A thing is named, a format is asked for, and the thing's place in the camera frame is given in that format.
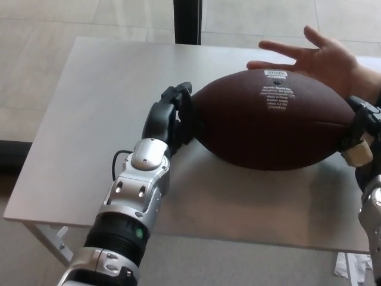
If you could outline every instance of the floor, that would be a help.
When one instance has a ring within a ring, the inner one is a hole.
[[[357,55],[381,56],[376,0],[204,0],[203,45],[261,39],[311,46],[309,24]],[[77,36],[173,43],[171,0],[0,1],[0,139],[32,141]],[[0,212],[16,177],[0,176]],[[0,285],[55,285],[64,268],[17,223],[0,221]],[[79,247],[86,235],[68,239]],[[140,285],[347,285],[336,254],[154,236]],[[366,285],[373,285],[371,273]]]

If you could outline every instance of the american football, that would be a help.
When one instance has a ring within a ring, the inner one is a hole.
[[[221,159],[258,170],[290,170],[324,160],[354,118],[346,101],[302,74],[245,70],[192,97],[200,143]]]

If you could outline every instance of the green indicator light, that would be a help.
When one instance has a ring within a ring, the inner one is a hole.
[[[138,228],[136,231],[135,231],[135,235],[137,237],[139,237],[140,239],[143,238],[143,230],[141,228]]]

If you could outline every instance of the robotic arm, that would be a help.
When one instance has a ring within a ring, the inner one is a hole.
[[[348,165],[356,167],[363,192],[358,219],[368,236],[374,281],[381,286],[381,108],[357,97],[348,104],[356,115],[341,150]]]
[[[74,254],[58,286],[138,284],[139,265],[169,188],[170,159],[202,127],[192,110],[191,92],[189,82],[171,86],[151,107],[142,139],[113,178],[85,245]]]
[[[169,87],[148,114],[142,139],[124,160],[85,245],[75,253],[58,286],[136,286],[139,266],[161,200],[169,188],[170,159],[202,125],[191,102],[189,82]],[[374,280],[381,286],[381,108],[350,97],[356,112],[340,151],[363,192],[358,215],[369,238]]]

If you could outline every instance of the white table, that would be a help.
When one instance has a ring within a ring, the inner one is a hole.
[[[23,222],[67,265],[67,228],[50,226],[92,226],[112,183],[114,153],[134,147],[161,93],[184,81],[196,92],[254,59],[292,62],[256,49],[78,38],[4,218]],[[381,71],[381,59],[359,60]],[[338,154],[300,170],[260,172],[229,165],[193,141],[171,162],[155,231],[367,253],[360,197]]]

